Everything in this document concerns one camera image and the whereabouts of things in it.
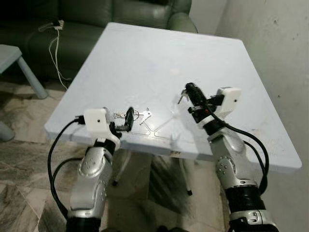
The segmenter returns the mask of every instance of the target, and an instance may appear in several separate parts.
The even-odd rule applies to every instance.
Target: power strip
[[[55,30],[63,30],[63,26],[64,26],[63,20],[57,20],[57,23],[54,23]]]

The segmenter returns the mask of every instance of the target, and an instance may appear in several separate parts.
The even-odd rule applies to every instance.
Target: black wire
[[[52,160],[52,154],[53,154],[53,150],[59,140],[59,138],[61,137],[61,135],[63,134],[63,132],[73,123],[75,122],[78,122],[78,119],[75,119],[71,122],[69,122],[63,129],[62,131],[57,135],[56,139],[54,140],[50,150],[49,150],[49,153],[48,153],[48,158],[47,158],[47,172],[48,172],[48,178],[49,178],[49,183],[50,183],[50,189],[51,189],[51,192],[52,192],[52,196],[54,198],[54,200],[56,201],[60,211],[62,212],[62,214],[64,214],[65,212],[68,212],[68,210],[65,208],[65,206],[59,202],[59,198],[57,197],[57,193],[55,193],[53,191],[53,188],[52,188],[52,181],[53,181],[53,174],[52,174],[52,165],[51,165],[51,160]]]
[[[68,210],[66,209],[66,207],[64,206],[64,204],[61,202],[61,200],[59,199],[59,197],[57,195],[57,191],[56,191],[56,188],[55,188],[55,179],[56,179],[56,176],[57,176],[59,170],[61,169],[61,167],[64,164],[66,164],[67,162],[70,162],[70,161],[80,161],[82,159],[83,158],[70,158],[70,159],[66,159],[65,161],[62,161],[57,166],[57,168],[55,169],[54,174],[53,174],[52,183],[51,183],[52,196],[53,196],[54,200],[56,201],[58,208],[61,211],[61,213],[62,213],[62,215],[64,216],[65,219],[68,218]]]
[[[215,119],[217,120],[221,125],[225,126],[226,128],[229,128],[230,130],[232,131],[235,131],[239,134],[243,134],[251,139],[253,139],[254,141],[257,142],[257,144],[259,144],[259,146],[261,147],[263,153],[264,153],[264,156],[265,156],[265,172],[264,172],[264,175],[263,175],[263,178],[262,178],[262,181],[261,181],[261,184],[260,184],[260,192],[261,194],[263,194],[267,188],[267,182],[266,182],[266,179],[264,176],[267,176],[268,174],[268,170],[269,170],[269,157],[268,157],[268,152],[264,146],[264,144],[258,139],[256,138],[253,134],[250,134],[246,131],[242,131],[240,129],[237,129],[235,127],[232,127],[231,125],[227,124],[226,122],[224,122],[223,120],[221,120],[217,115],[215,115],[213,113],[213,111],[208,107],[208,104],[205,104],[206,106],[206,109],[208,110],[208,112],[210,113],[210,115]]]
[[[248,143],[247,141],[243,141],[243,142],[245,143],[245,145],[249,146],[254,151],[257,159],[259,160],[259,163],[260,163],[260,166],[261,166],[261,169],[262,169],[262,173],[263,173],[263,177],[261,179],[259,189],[261,188],[261,186],[265,186],[265,189],[266,189],[267,185],[268,185],[268,180],[267,180],[267,174],[265,173],[265,167],[264,167],[263,161],[262,161],[259,153],[257,152],[257,150],[255,149],[255,147],[252,144]]]

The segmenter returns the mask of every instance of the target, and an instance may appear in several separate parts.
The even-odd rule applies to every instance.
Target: green sofa
[[[2,7],[0,44],[18,46],[39,78],[57,78],[48,46],[56,31],[38,27],[63,19],[59,68],[73,79],[109,22],[197,33],[188,14],[191,0],[20,0]]]

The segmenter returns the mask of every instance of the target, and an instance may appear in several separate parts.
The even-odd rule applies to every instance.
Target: white wall
[[[190,18],[201,34],[214,35],[226,0],[192,0]]]
[[[243,40],[303,163],[291,175],[269,174],[267,208],[280,232],[307,232],[308,1],[228,1],[216,34]]]

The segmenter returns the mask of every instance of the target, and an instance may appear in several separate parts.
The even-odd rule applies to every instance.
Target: silver key
[[[140,125],[143,124],[151,115],[152,113],[149,111],[149,109],[147,108],[146,111],[143,111],[141,113],[139,113],[139,115],[143,115],[143,119],[140,122]]]
[[[126,117],[126,114],[121,114],[121,113],[114,113],[113,114],[114,118],[125,118]]]
[[[187,90],[186,89],[182,90],[182,95],[180,96],[180,99],[179,99],[177,104],[179,104],[182,101],[183,97],[187,98],[187,101],[189,101],[189,96],[187,94]]]

